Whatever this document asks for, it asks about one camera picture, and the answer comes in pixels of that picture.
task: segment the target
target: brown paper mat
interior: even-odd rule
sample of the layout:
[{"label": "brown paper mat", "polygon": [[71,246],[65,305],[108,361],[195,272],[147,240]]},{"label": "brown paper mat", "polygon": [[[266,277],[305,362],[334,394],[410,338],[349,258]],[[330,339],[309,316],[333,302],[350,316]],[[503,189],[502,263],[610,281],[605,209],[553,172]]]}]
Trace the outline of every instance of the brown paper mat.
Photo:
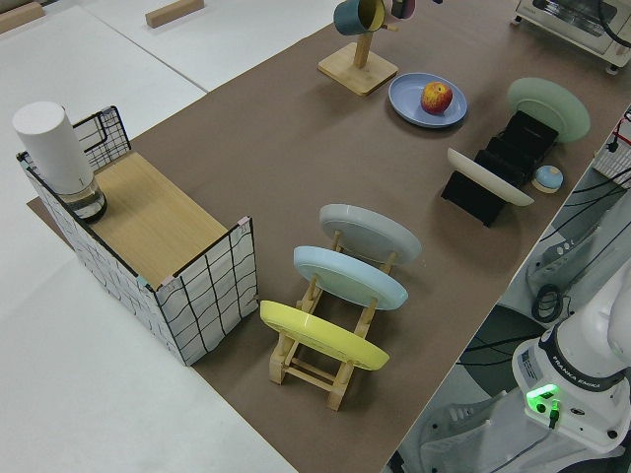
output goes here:
[{"label": "brown paper mat", "polygon": [[[375,34],[372,50],[399,74],[437,74],[462,89],[469,110],[453,128],[403,121],[388,102],[389,83],[360,98],[319,73],[323,57],[355,40],[327,27],[133,140],[219,221],[253,216],[263,299],[294,304],[303,294],[293,248],[328,245],[322,205],[375,210],[423,242],[419,260],[391,273],[409,300],[378,312],[368,334],[390,361],[379,372],[356,370],[338,413],[325,407],[324,391],[290,376],[282,386],[268,380],[276,332],[257,314],[194,366],[302,473],[381,471],[630,102],[627,70],[608,76],[603,61],[577,47],[511,26],[516,5],[420,2],[398,33]],[[446,152],[474,157],[485,148],[507,124],[506,93],[521,77],[568,88],[593,127],[546,158],[565,174],[560,192],[525,186],[535,203],[507,206],[488,229],[440,197],[452,172]],[[317,313],[348,327],[358,315],[332,298]]]}]

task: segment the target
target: apple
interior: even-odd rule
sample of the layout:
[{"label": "apple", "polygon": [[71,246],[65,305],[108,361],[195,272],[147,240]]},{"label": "apple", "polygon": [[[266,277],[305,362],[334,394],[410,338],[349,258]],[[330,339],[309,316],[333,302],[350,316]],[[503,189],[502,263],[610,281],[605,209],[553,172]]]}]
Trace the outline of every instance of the apple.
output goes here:
[{"label": "apple", "polygon": [[430,82],[421,94],[421,106],[428,113],[438,115],[450,106],[454,93],[447,84],[439,81]]}]

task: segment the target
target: toaster oven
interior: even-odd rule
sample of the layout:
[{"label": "toaster oven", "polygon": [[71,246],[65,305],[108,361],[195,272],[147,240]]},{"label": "toaster oven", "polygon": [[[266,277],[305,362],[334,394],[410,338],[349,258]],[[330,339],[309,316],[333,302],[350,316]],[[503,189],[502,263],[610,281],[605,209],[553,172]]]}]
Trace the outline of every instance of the toaster oven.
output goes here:
[{"label": "toaster oven", "polygon": [[520,0],[516,12],[514,23],[527,20],[601,57],[609,73],[631,59],[631,0]]}]

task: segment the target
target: white table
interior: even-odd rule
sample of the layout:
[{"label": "white table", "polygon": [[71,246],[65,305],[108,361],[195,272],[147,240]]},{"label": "white table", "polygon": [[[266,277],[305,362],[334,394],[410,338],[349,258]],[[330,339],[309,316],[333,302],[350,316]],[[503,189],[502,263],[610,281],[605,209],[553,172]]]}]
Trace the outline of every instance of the white table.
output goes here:
[{"label": "white table", "polygon": [[115,104],[133,137],[204,94],[70,0],[45,11],[0,34],[0,470],[295,471],[27,207],[23,104]]},{"label": "white table", "polygon": [[77,1],[205,91],[216,89],[329,25],[333,10],[340,3],[206,0],[203,9],[152,29],[145,22],[145,14],[172,0]]}]

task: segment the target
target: light blue plate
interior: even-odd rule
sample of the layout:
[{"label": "light blue plate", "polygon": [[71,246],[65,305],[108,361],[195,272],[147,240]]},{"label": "light blue plate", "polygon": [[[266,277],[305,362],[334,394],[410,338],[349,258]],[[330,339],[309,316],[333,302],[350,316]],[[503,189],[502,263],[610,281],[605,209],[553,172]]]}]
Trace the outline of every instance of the light blue plate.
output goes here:
[{"label": "light blue plate", "polygon": [[349,303],[368,307],[373,298],[377,308],[393,310],[407,300],[407,291],[388,274],[344,253],[298,246],[294,249],[294,267],[308,281]]},{"label": "light blue plate", "polygon": [[[421,106],[421,95],[427,84],[440,81],[452,88],[452,103],[443,113],[434,115]],[[462,91],[447,79],[414,72],[397,77],[390,84],[388,91],[394,110],[405,120],[425,128],[444,128],[461,121],[466,115],[466,98]]]}]

